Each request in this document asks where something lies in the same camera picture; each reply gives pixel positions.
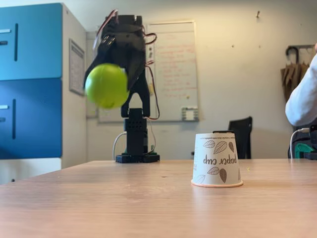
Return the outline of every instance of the brown umbrella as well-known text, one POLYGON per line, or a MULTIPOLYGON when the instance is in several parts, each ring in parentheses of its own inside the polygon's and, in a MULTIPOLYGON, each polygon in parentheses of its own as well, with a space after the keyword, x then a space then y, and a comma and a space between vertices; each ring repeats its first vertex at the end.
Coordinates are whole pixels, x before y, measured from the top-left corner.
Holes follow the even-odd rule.
POLYGON ((308 65, 299 63, 299 51, 296 47, 289 47, 286 50, 286 55, 289 55, 290 50, 295 50, 296 53, 296 63, 286 65, 285 68, 281 69, 282 76, 282 87, 285 101, 287 102, 291 96, 293 90, 299 85, 302 78, 304 77, 308 65))

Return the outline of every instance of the upside-down paper cup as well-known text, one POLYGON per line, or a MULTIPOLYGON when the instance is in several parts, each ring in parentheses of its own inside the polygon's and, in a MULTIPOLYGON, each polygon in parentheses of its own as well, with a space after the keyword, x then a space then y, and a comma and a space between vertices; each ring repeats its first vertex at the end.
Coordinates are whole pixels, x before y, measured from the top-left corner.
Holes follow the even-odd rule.
POLYGON ((196 134, 192 184, 237 187, 243 184, 234 133, 196 134))

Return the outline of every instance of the robotic arm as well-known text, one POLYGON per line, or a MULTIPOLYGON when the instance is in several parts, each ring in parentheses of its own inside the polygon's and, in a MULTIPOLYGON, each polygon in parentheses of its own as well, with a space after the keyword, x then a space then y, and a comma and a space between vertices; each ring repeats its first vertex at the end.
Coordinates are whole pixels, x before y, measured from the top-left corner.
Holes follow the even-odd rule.
POLYGON ((101 42, 94 61, 85 73, 85 80, 93 68, 102 63, 116 64, 124 68, 128 76, 129 97, 121 107, 121 116, 125 118, 124 130, 127 132, 127 150, 126 153, 116 156, 116 161, 120 163, 159 161, 159 155, 148 152, 146 118, 150 116, 150 93, 145 76, 146 43, 142 17, 117 15, 115 10, 106 18, 97 33, 96 40, 99 34, 101 34, 101 42), (142 108, 129 108, 134 93, 139 94, 142 108))

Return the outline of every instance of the wooden table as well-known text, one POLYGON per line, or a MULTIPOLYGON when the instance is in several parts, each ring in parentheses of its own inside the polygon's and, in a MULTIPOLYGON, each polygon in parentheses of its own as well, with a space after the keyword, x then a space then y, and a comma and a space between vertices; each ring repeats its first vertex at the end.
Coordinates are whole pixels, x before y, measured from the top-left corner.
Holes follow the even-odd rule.
POLYGON ((90 162, 2 185, 0 237, 317 237, 317 162, 240 170, 236 188, 191 185, 192 161, 90 162))

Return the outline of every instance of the green ball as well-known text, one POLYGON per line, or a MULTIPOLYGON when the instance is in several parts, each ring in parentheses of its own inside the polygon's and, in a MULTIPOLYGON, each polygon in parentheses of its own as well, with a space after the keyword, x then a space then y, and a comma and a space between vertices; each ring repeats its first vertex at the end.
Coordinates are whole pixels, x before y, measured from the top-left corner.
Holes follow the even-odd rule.
POLYGON ((128 99, 127 74, 118 65, 103 63, 88 75, 85 91, 90 101, 98 107, 112 109, 121 107, 128 99))

